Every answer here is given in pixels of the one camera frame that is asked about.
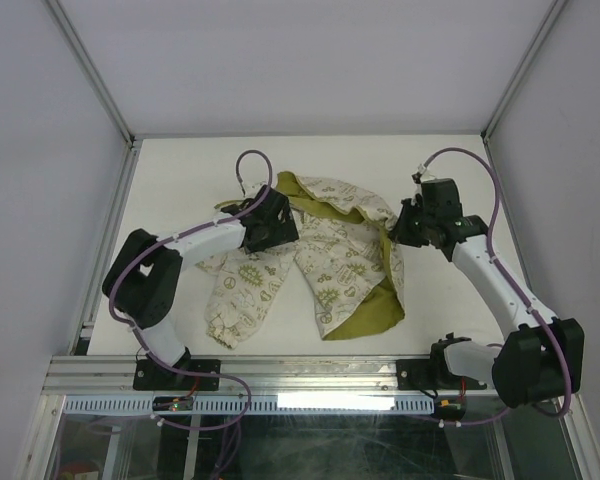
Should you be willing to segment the cream green printed jacket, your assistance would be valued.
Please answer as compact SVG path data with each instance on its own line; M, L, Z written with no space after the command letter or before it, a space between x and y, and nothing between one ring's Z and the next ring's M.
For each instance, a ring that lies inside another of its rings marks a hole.
M389 205L356 185L289 171L278 174L276 189L290 201L299 238L198 263L216 277L204 312L208 336L227 349L247 341L263 326L293 266L311 289L321 339L378 335L401 322L404 261L389 238L397 223Z

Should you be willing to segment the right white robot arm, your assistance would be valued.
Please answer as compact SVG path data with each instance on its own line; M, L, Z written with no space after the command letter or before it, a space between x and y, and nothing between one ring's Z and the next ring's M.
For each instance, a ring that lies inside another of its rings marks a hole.
M402 202L390 239L441 251L472 284L503 335L501 347L448 334L431 346L428 378L449 387L468 377L493 387L509 408L554 398L569 401L581 385L584 330L560 319L514 276L496 252L490 227L467 216L451 179L421 181Z

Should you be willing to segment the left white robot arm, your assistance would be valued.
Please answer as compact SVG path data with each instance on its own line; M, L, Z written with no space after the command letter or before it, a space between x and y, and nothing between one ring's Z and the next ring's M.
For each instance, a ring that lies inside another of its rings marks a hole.
M178 388L188 380L190 353L168 315L181 273L214 255L259 253L298 238L288 197L265 185L255 197L225 206L210 221L185 231L163 237L132 231L101 290L111 317L131 328L156 363L155 377Z

